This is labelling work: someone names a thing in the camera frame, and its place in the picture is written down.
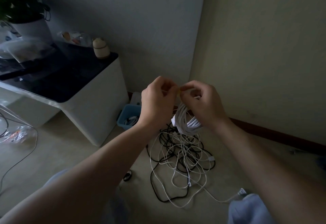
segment potted plant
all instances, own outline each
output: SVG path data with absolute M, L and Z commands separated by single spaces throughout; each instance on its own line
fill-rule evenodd
M 0 0 L 0 20 L 13 27 L 21 36 L 42 38 L 51 43 L 46 23 L 50 7 L 43 0 Z

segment light tile floor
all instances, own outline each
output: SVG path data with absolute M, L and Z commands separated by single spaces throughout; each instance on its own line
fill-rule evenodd
M 3 193 L 0 196 L 0 216 L 33 193 L 55 173 L 74 166 L 98 148 L 93 146 L 60 112 L 38 129 L 39 142 L 36 150 L 23 162 L 14 167 L 5 177 Z M 115 127 L 106 142 L 123 132 Z M 224 200 L 235 194 L 241 187 L 254 191 L 252 184 L 230 155 L 225 146 L 207 130 L 201 132 L 205 149 L 216 159 L 216 167 L 208 172 L 207 189 L 216 198 Z M 326 185 L 326 173 L 315 163 L 311 154 L 290 155 L 289 146 L 256 137 L 264 146 L 277 154 L 285 163 L 301 173 L 321 181 Z M 0 176 L 19 161 L 34 146 L 33 139 L 23 144 L 0 144 Z M 143 150 L 132 166 L 133 178 L 121 185 L 121 193 L 131 209 L 131 223 L 226 223 L 228 205 L 214 201 L 206 192 L 200 192 L 184 209 L 161 203 L 151 188 L 149 176 L 151 167 L 146 150 Z M 171 171 L 165 167 L 158 169 L 158 175 L 171 194 L 181 194 L 171 187 Z M 164 193 L 157 185 L 160 196 Z M 191 187 L 190 193 L 197 187 Z

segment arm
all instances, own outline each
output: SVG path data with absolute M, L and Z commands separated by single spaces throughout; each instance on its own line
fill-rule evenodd
M 27 197 L 0 223 L 94 223 L 145 145 L 170 119 L 177 91 L 171 80 L 158 77 L 141 94 L 134 127 Z
M 195 89 L 190 94 L 182 92 L 182 102 L 231 151 L 278 223 L 325 222 L 326 191 L 320 184 L 292 171 L 235 126 L 213 86 L 192 81 L 180 89 Z

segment baseboard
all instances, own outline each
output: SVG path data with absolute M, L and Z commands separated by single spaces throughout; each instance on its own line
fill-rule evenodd
M 128 92 L 129 99 L 131 99 L 132 93 Z M 253 134 L 255 136 L 263 137 L 268 140 L 272 140 L 281 144 L 289 145 L 307 152 L 311 152 L 317 155 L 326 155 L 326 145 L 318 144 L 306 139 L 291 136 L 279 131 L 274 131 L 268 128 L 264 128 L 258 125 L 247 123 L 238 119 L 232 119 L 231 121 L 240 127 L 242 130 Z

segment grey wall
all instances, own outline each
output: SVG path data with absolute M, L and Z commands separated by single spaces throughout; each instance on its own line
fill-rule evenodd
M 47 0 L 50 30 L 104 37 L 120 54 L 129 91 L 164 75 L 188 81 L 203 0 Z
M 191 79 L 229 116 L 326 144 L 326 0 L 204 0 Z

